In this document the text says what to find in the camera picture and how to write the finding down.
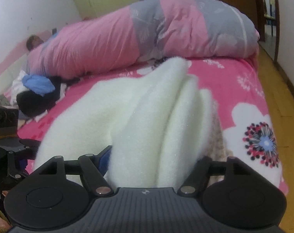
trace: rolled comforter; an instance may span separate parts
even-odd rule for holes
[[[152,58],[247,58],[257,41],[251,20],[219,0],[143,0],[64,27],[30,53],[27,72],[72,79]]]

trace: metal screw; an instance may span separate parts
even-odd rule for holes
[[[195,192],[195,188],[191,186],[184,186],[181,188],[181,192],[184,194],[193,194]]]
[[[111,189],[109,187],[98,187],[95,191],[98,194],[108,194],[110,193]]]

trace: person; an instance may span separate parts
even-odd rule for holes
[[[26,48],[31,51],[40,46],[44,41],[37,35],[31,35],[26,41]]]

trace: pink bedsheet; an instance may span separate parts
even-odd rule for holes
[[[227,148],[286,194],[288,187],[282,177],[282,166],[267,104],[254,67],[254,63],[246,60],[193,59],[189,63],[188,73],[199,78],[199,88],[211,90]],[[53,120],[97,81],[140,77],[154,69],[153,64],[134,65],[128,69],[84,77],[78,84],[70,87],[66,97],[47,116],[38,123],[33,121],[25,125],[18,131],[18,135],[41,141]],[[27,170],[31,172],[32,167],[32,162],[29,162]]]

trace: white fluffy towel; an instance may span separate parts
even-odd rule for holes
[[[35,169],[55,155],[74,160],[112,145],[112,187],[179,188],[199,158],[223,151],[211,93],[187,69],[172,58],[142,78],[98,82],[54,121]]]

